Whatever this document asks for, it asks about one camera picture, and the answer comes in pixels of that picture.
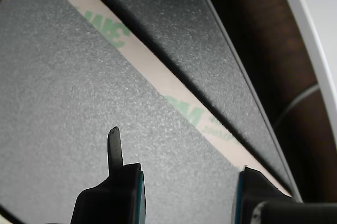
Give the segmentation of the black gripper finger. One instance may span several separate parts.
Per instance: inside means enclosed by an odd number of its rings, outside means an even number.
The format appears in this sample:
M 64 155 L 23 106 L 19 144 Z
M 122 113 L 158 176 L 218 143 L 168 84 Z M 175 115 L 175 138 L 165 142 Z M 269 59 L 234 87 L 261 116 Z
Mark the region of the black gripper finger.
M 108 133 L 107 159 L 108 177 L 78 195 L 71 223 L 145 223 L 144 172 L 140 163 L 123 163 L 118 127 Z
M 300 203 L 283 194 L 260 171 L 239 174 L 231 223 L 336 223 L 336 203 Z

